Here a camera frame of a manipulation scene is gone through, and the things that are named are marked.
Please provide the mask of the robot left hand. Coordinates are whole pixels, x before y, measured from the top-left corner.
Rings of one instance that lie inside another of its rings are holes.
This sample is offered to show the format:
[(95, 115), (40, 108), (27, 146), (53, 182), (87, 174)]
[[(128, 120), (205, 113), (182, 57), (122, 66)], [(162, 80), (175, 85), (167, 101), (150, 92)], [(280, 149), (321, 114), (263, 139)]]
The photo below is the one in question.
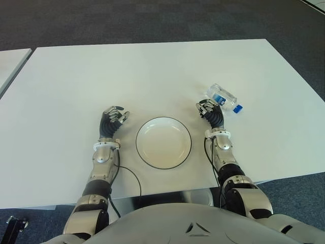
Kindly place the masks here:
[(100, 138), (113, 138), (130, 115), (129, 111), (123, 113), (123, 110), (123, 107), (111, 106), (103, 111), (99, 126)]

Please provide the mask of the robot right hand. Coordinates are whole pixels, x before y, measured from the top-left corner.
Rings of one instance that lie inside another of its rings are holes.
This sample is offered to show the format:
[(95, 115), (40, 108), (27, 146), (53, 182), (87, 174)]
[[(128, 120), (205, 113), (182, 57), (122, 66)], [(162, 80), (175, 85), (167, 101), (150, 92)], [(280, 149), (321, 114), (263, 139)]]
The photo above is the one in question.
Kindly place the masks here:
[(224, 117), (221, 107), (218, 103), (211, 99), (203, 99), (196, 103), (200, 117), (208, 121), (211, 128), (224, 128)]

